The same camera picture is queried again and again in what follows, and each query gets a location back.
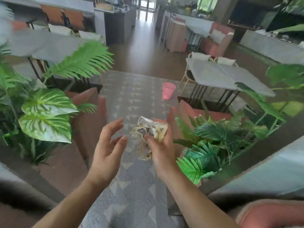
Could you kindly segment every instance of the clear plastic bag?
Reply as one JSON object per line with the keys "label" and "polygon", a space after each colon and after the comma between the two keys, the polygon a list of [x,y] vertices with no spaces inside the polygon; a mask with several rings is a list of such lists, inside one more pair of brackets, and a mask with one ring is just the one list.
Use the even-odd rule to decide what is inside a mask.
{"label": "clear plastic bag", "polygon": [[138,159],[147,161],[152,157],[152,152],[143,137],[150,134],[161,142],[165,137],[168,125],[162,122],[154,122],[142,116],[139,117],[137,124],[138,127],[133,128],[130,134],[134,143],[138,145],[136,152]]}

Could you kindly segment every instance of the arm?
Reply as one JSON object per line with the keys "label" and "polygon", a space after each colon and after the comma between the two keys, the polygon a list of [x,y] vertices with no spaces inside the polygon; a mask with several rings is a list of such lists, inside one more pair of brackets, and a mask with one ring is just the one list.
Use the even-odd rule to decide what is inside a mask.
{"label": "arm", "polygon": [[92,168],[82,184],[58,206],[45,215],[33,228],[77,228],[89,208],[108,187],[120,167],[128,138],[111,137],[123,127],[123,119],[106,125],[96,146]]}
{"label": "arm", "polygon": [[202,194],[180,170],[175,161],[170,127],[162,142],[159,143],[150,135],[146,135],[145,140],[152,150],[158,177],[167,185],[190,228],[240,228],[233,219]]}

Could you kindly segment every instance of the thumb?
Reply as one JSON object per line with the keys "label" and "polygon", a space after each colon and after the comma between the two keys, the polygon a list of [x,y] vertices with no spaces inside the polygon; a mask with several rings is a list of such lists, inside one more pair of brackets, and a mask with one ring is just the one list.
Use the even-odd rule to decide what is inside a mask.
{"label": "thumb", "polygon": [[123,155],[123,151],[127,146],[127,143],[128,143],[127,136],[123,136],[122,138],[120,138],[119,141],[116,143],[112,154],[121,158],[121,156]]}
{"label": "thumb", "polygon": [[150,149],[153,151],[158,147],[158,141],[152,136],[152,135],[148,135],[146,134],[144,136],[144,139],[146,140],[146,142],[149,144]]}

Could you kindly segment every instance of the forearm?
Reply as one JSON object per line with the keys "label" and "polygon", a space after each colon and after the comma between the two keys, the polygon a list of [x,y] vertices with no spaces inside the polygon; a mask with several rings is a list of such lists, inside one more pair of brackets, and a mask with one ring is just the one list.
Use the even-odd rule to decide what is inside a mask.
{"label": "forearm", "polygon": [[105,189],[85,179],[58,206],[44,216],[33,228],[77,228],[97,197]]}
{"label": "forearm", "polygon": [[177,167],[166,185],[190,228],[239,228],[236,222],[213,204]]}

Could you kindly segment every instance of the person's right hand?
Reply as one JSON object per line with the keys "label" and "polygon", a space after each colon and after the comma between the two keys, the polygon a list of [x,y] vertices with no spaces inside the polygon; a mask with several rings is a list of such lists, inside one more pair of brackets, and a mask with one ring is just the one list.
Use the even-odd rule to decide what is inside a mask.
{"label": "person's right hand", "polygon": [[149,144],[150,149],[152,151],[152,158],[154,162],[154,166],[156,169],[156,173],[158,177],[166,182],[166,180],[170,177],[170,173],[175,171],[178,168],[176,163],[176,155],[173,145],[172,138],[172,130],[168,125],[168,129],[166,131],[166,135],[163,141],[158,142],[153,136],[145,135],[145,140]]}

